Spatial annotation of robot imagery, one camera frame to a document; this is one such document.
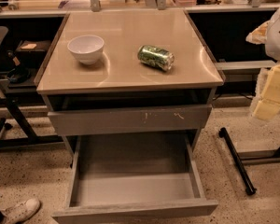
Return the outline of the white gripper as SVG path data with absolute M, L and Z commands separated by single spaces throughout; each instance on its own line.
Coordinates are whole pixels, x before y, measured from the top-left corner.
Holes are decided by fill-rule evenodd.
M 253 118 L 260 120 L 272 119 L 280 111 L 280 63 L 260 69 L 249 110 Z

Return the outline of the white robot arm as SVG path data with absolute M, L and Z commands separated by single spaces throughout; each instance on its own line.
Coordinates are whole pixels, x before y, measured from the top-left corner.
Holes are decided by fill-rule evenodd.
M 256 119 L 272 119 L 280 111 L 280 8 L 271 18 L 249 33 L 247 42 L 265 45 L 267 56 L 276 60 L 269 70 L 261 69 L 250 112 Z

